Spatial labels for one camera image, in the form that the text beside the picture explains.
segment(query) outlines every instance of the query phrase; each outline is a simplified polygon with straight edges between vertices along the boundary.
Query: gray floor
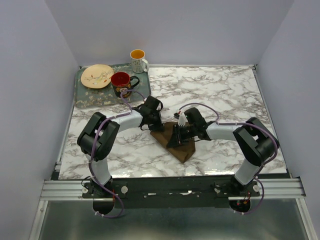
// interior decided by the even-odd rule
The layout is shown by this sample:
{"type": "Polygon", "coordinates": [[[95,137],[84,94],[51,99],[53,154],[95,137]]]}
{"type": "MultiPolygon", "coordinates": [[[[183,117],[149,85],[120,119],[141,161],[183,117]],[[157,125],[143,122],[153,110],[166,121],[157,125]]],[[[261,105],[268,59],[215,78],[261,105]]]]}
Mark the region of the gray floor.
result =
{"type": "Polygon", "coordinates": [[[231,209],[127,209],[95,216],[91,202],[51,202],[41,240],[306,240],[296,201],[264,200],[256,212],[231,209]]]}

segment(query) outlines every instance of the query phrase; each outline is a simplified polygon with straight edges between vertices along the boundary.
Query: marble table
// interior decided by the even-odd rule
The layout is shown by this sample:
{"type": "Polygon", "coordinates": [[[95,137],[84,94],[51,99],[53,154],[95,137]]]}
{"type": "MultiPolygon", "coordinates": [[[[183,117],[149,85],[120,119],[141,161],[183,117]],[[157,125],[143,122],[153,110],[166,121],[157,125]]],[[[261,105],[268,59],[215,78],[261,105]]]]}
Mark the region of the marble table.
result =
{"type": "MultiPolygon", "coordinates": [[[[216,109],[221,123],[258,117],[273,132],[250,66],[152,67],[149,78],[152,96],[164,105],[161,112],[163,122],[175,121],[173,114],[180,106],[198,102],[216,109]]],[[[216,118],[209,109],[202,106],[198,109],[207,122],[216,118]]],[[[77,138],[92,114],[101,112],[113,116],[127,111],[125,104],[74,108],[62,155],[60,180],[82,179],[90,175],[88,160],[77,145],[77,138]]],[[[148,130],[131,128],[117,135],[108,156],[109,170],[114,178],[231,175],[244,159],[235,141],[199,141],[195,147],[194,155],[182,164],[162,148],[148,130]]],[[[261,173],[286,172],[280,151],[261,173]]]]}

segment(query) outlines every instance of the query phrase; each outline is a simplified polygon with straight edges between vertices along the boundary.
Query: wall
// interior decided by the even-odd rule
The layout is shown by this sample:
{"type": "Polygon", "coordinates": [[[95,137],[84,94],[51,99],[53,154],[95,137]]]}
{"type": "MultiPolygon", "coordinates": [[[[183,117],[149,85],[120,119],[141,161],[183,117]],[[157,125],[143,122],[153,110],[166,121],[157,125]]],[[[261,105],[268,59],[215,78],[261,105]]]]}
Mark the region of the wall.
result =
{"type": "Polygon", "coordinates": [[[296,0],[258,65],[288,169],[300,176],[320,237],[320,1],[296,0]]]}
{"type": "Polygon", "coordinates": [[[293,0],[46,0],[80,65],[256,64],[293,0]]]}
{"type": "Polygon", "coordinates": [[[0,235],[29,238],[71,109],[77,69],[43,0],[0,2],[0,235]]]}

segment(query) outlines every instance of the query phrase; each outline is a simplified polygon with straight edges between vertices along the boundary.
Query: mug handle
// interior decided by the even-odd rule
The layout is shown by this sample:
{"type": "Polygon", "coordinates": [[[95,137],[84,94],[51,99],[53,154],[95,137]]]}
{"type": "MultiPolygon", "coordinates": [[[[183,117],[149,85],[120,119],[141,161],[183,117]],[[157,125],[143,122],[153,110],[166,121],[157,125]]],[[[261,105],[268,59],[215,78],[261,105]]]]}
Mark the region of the mug handle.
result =
{"type": "Polygon", "coordinates": [[[149,62],[147,60],[145,60],[144,58],[142,59],[142,62],[144,62],[145,64],[145,69],[143,71],[148,72],[149,71],[149,62]]]}
{"type": "Polygon", "coordinates": [[[137,79],[138,81],[137,81],[135,84],[132,84],[132,85],[131,85],[131,88],[132,88],[132,89],[140,83],[140,80],[139,80],[139,78],[138,78],[137,76],[131,76],[131,77],[130,77],[130,82],[131,82],[133,79],[137,79]]]}

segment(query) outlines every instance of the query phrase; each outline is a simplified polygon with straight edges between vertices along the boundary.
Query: black mug handle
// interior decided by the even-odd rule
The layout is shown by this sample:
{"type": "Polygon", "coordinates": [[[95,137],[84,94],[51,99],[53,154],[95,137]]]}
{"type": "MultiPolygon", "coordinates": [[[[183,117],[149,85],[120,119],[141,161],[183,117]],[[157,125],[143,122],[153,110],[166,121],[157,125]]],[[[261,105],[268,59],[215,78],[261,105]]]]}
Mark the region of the black mug handle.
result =
{"type": "Polygon", "coordinates": [[[131,77],[130,77],[130,82],[131,82],[133,79],[137,79],[138,81],[137,81],[135,84],[132,84],[132,85],[131,85],[131,88],[132,88],[132,89],[140,83],[140,80],[139,80],[139,78],[138,78],[137,76],[131,76],[131,77]]]}

